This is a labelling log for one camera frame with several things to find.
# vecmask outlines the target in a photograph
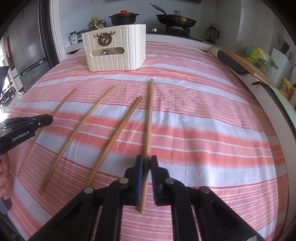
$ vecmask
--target stove burner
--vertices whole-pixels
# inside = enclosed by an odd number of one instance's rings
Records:
[[[165,33],[171,34],[171,35],[176,35],[176,36],[181,36],[181,37],[190,37],[190,29],[189,28],[183,28],[183,29],[178,29],[178,28],[172,28],[172,26],[167,25],[165,27]]]

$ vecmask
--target frying pan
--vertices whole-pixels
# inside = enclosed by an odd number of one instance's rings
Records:
[[[150,4],[158,11],[164,13],[156,15],[157,20],[164,25],[177,26],[181,28],[192,28],[196,23],[196,21],[191,18],[179,15],[180,11],[175,10],[174,14],[167,14],[160,6],[156,5],[155,3]]]

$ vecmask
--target refrigerator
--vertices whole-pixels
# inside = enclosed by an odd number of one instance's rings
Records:
[[[51,32],[49,0],[31,0],[24,7],[9,26],[9,42],[15,68],[27,92],[59,62]]]

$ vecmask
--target gas stove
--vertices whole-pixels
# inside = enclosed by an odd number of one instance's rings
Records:
[[[162,34],[162,35],[169,35],[169,36],[177,36],[177,37],[183,37],[183,38],[203,42],[198,38],[191,37],[189,28],[176,28],[176,27],[167,25],[165,28],[147,27],[146,30],[147,30],[146,32],[147,34]]]

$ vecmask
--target human hand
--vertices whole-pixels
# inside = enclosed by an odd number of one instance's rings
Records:
[[[10,163],[8,153],[2,155],[0,163],[0,198],[4,200],[12,196],[12,175],[10,174]]]

